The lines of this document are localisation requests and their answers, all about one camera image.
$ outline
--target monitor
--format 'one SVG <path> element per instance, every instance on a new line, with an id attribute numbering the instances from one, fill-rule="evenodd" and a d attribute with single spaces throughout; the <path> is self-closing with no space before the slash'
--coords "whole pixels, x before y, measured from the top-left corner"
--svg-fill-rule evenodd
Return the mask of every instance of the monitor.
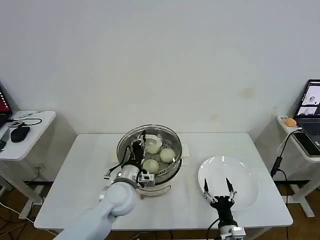
<path id="1" fill-rule="evenodd" d="M 0 88 L 0 114 L 9 114 L 11 113 L 11 108 L 9 107 L 9 104 Z"/>
<path id="2" fill-rule="evenodd" d="M 320 118 L 320 80 L 308 81 L 295 116 Z"/>

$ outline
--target desk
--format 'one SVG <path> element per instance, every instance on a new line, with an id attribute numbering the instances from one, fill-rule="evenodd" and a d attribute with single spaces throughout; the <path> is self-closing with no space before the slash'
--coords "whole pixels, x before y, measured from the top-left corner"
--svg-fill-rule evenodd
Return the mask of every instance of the desk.
<path id="1" fill-rule="evenodd" d="M 283 130 L 289 134 L 292 131 L 294 131 L 299 126 L 289 127 L 285 125 L 285 116 L 277 116 L 276 120 L 280 124 L 280 126 L 283 128 Z M 290 137 L 296 148 L 299 150 L 301 155 L 304 159 L 307 161 L 317 164 L 320 163 L 320 157 L 309 157 L 305 151 L 301 148 L 297 140 L 293 137 Z M 294 195 L 288 197 L 288 204 L 300 204 L 305 215 L 308 218 L 313 218 L 315 216 L 314 212 L 312 211 L 309 203 L 306 200 L 306 196 L 311 193 L 313 190 L 315 190 L 317 187 L 320 186 L 320 174 L 317 174 L 311 181 L 309 181 L 306 185 L 304 185 L 302 188 L 299 188 L 297 185 L 290 185 L 292 190 L 294 191 Z"/>
<path id="2" fill-rule="evenodd" d="M 209 157 L 226 155 L 242 160 L 257 175 L 260 195 L 249 209 L 233 211 L 245 228 L 284 227 L 293 219 L 283 202 L 254 143 L 247 133 L 179 133 L 190 157 L 177 175 L 172 189 L 157 197 L 138 199 L 128 215 L 112 225 L 114 231 L 207 229 L 218 218 L 198 186 L 198 169 Z M 80 134 L 66 157 L 34 222 L 39 229 L 62 230 L 85 210 L 95 207 L 106 185 L 104 174 L 123 134 Z"/>
<path id="3" fill-rule="evenodd" d="M 20 178 L 16 176 L 10 168 L 6 165 L 6 161 L 21 161 L 24 157 L 30 152 L 32 147 L 36 144 L 45 130 L 49 127 L 51 122 L 55 119 L 56 113 L 54 111 L 18 111 L 17 113 L 13 114 L 12 118 L 20 119 L 20 116 L 25 114 L 34 113 L 27 118 L 39 118 L 42 119 L 42 122 L 30 126 L 31 130 L 26 136 L 26 138 L 21 142 L 12 142 L 10 139 L 8 140 L 5 150 L 0 152 L 0 177 L 5 179 L 8 183 L 14 186 L 19 192 L 24 194 L 30 200 L 26 204 L 25 208 L 22 210 L 21 214 L 23 216 L 27 216 L 32 204 L 34 205 L 42 205 L 42 198 L 39 196 L 43 186 L 37 186 L 36 189 L 33 191 L 30 187 L 28 187 Z M 25 120 L 26 124 L 36 123 L 37 120 Z M 6 123 L 0 129 L 0 136 L 4 134 L 7 130 L 8 126 L 10 126 L 12 122 Z M 31 166 L 26 166 L 29 168 L 29 171 L 35 171 Z M 4 187 L 1 189 L 0 195 L 8 188 L 8 185 L 5 185 L 3 181 L 0 182 L 1 185 Z"/>

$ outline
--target orange object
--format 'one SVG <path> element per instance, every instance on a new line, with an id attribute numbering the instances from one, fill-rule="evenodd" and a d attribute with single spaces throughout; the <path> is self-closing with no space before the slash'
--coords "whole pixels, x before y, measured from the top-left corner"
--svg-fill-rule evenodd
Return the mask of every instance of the orange object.
<path id="1" fill-rule="evenodd" d="M 293 118 L 287 117 L 284 120 L 284 124 L 287 125 L 288 127 L 295 127 L 297 125 L 297 122 Z"/>

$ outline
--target laptop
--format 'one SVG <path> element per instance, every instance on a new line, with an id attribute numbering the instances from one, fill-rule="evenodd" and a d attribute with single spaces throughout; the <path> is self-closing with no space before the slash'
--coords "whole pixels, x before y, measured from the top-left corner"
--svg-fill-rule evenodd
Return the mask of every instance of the laptop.
<path id="1" fill-rule="evenodd" d="M 12 110 L 5 98 L 5 95 L 0 87 L 0 128 L 6 123 L 12 115 Z"/>
<path id="2" fill-rule="evenodd" d="M 309 80 L 293 117 L 320 147 L 320 80 Z"/>

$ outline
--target computer mouse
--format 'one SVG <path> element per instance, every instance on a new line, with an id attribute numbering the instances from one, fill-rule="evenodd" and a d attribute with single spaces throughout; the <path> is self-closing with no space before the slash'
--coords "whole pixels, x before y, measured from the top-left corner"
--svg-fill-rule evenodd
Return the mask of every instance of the computer mouse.
<path id="1" fill-rule="evenodd" d="M 17 127 L 10 134 L 11 141 L 13 143 L 19 143 L 19 142 L 23 141 L 26 138 L 26 136 L 29 133 L 29 131 L 30 131 L 30 127 L 29 126 Z"/>

